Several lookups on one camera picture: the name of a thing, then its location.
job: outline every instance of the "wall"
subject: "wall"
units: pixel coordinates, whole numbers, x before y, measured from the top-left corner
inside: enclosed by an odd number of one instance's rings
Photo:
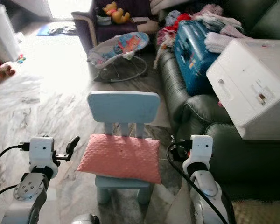
[[[30,12],[42,16],[52,17],[48,0],[11,0]]]

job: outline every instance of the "white appliance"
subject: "white appliance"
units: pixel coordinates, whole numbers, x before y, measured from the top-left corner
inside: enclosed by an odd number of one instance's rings
[[[244,140],[280,140],[280,41],[234,39],[206,73]]]
[[[21,54],[14,29],[4,5],[0,5],[0,61],[16,61]]]

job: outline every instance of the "green leather sofa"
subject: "green leather sofa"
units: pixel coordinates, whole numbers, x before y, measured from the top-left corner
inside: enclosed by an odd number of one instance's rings
[[[219,5],[226,16],[242,22],[247,35],[280,39],[280,0],[224,0]],[[161,55],[158,71],[176,141],[193,134],[213,137],[210,170],[232,199],[280,200],[280,142],[243,141],[226,110],[217,105],[215,94],[192,97],[187,93],[169,50]]]

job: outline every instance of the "yellow teddy bear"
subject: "yellow teddy bear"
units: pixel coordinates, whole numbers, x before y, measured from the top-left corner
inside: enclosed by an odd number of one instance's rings
[[[123,16],[123,9],[118,8],[116,2],[112,2],[111,4],[106,5],[103,10],[106,12],[108,16],[112,17],[112,20],[117,23],[117,24],[122,24],[125,23],[126,21],[129,20],[130,14],[126,13],[125,16]]]

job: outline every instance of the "chair leg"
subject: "chair leg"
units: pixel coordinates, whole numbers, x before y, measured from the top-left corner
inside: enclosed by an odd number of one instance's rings
[[[140,204],[147,204],[150,201],[151,189],[150,188],[141,188],[137,193],[137,200]]]
[[[97,188],[97,200],[100,204],[105,204],[110,200],[108,189]]]

